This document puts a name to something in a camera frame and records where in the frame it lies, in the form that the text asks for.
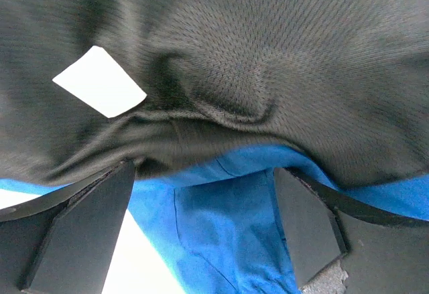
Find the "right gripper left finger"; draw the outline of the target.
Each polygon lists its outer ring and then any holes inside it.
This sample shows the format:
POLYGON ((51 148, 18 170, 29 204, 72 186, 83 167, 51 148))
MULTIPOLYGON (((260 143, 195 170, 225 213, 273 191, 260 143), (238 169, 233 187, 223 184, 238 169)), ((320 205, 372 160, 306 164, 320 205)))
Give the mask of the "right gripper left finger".
POLYGON ((101 293, 134 179, 122 161, 1 209, 1 292, 101 293))

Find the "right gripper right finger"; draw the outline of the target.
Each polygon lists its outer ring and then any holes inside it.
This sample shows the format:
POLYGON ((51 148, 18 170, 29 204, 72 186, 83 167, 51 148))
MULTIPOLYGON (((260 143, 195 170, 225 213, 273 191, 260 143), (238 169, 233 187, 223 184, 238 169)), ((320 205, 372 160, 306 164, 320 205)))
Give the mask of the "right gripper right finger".
POLYGON ((427 293, 428 223, 380 210, 295 169, 274 187, 303 293, 427 293))

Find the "blue and black jacket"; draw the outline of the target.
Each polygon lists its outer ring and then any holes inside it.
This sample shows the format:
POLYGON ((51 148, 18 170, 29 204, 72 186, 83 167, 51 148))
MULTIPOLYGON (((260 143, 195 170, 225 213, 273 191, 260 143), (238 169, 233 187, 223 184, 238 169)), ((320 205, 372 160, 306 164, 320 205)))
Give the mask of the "blue and black jacket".
POLYGON ((275 169, 428 223, 428 0, 1 0, 1 186, 122 161, 186 293, 303 293, 275 169))

